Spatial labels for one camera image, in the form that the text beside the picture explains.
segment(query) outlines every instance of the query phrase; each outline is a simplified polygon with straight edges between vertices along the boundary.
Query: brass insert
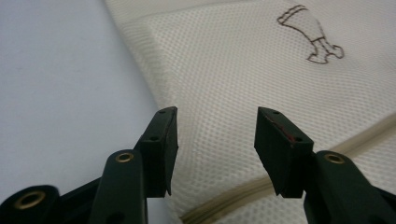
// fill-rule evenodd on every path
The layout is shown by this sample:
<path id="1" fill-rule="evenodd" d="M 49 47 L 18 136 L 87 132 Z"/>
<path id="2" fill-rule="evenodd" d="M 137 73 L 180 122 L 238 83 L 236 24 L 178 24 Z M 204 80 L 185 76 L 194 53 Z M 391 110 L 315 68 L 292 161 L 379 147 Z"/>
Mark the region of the brass insert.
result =
<path id="1" fill-rule="evenodd" d="M 31 208 L 44 200 L 46 197 L 46 193 L 41 190 L 35 190 L 32 192 L 25 193 L 23 196 L 21 196 L 15 203 L 14 207 L 16 209 L 26 209 L 26 208 Z"/>
<path id="2" fill-rule="evenodd" d="M 134 154 L 130 152 L 121 153 L 116 157 L 117 162 L 127 162 L 131 161 L 134 158 Z"/>
<path id="3" fill-rule="evenodd" d="M 326 154 L 325 156 L 324 156 L 324 158 L 327 160 L 327 161 L 330 161 L 330 162 L 332 162 L 332 163 L 337 163 L 337 164 L 343 164 L 343 163 L 345 163 L 346 161 L 344 161 L 344 159 L 342 158 L 342 157 L 340 157 L 340 156 L 337 156 L 337 155 L 335 155 L 335 154 Z"/>

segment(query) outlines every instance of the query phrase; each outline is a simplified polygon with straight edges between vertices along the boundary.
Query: white fabric bag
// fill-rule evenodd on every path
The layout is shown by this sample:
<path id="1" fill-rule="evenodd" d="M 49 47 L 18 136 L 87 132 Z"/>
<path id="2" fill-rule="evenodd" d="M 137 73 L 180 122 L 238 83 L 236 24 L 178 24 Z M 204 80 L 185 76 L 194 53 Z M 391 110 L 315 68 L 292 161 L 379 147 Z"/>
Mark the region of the white fabric bag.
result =
<path id="1" fill-rule="evenodd" d="M 394 1 L 106 2 L 158 107 L 178 107 L 175 222 L 306 222 L 301 200 L 274 196 L 253 147 L 258 106 L 315 151 L 359 155 L 396 193 Z"/>

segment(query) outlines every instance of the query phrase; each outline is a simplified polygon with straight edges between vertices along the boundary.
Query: white background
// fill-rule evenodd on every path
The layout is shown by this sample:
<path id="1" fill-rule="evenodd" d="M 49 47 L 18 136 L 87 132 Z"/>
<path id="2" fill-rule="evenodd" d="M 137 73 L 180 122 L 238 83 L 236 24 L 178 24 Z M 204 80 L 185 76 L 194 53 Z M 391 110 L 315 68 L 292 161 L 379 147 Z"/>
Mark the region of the white background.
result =
<path id="1" fill-rule="evenodd" d="M 0 1 L 0 202 L 94 180 L 156 110 L 103 0 Z M 161 199 L 148 214 L 168 220 Z"/>

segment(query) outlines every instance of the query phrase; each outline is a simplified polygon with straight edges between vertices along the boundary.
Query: printed drawing on fabric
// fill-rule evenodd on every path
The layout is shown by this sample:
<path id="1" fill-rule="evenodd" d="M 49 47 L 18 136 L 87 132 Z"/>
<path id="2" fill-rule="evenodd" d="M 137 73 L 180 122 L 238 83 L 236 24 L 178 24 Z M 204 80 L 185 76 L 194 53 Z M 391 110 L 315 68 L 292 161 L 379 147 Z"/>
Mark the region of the printed drawing on fabric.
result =
<path id="1" fill-rule="evenodd" d="M 344 51 L 341 47 L 331 45 L 320 23 L 311 15 L 305 6 L 299 5 L 290 8 L 277 21 L 291 29 L 294 29 L 303 34 L 314 46 L 313 52 L 307 60 L 312 63 L 328 63 L 328 57 L 333 55 L 338 59 L 344 57 Z"/>

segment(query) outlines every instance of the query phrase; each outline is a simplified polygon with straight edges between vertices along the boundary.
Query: white table surface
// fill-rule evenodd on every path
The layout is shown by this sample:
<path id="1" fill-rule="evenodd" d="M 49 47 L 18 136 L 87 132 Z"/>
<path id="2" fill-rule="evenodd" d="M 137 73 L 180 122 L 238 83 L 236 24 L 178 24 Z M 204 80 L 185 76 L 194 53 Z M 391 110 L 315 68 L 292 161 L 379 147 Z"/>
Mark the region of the white table surface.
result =
<path id="1" fill-rule="evenodd" d="M 156 111 L 103 0 L 0 1 L 0 202 L 94 180 Z M 162 199 L 148 216 L 169 222 Z"/>

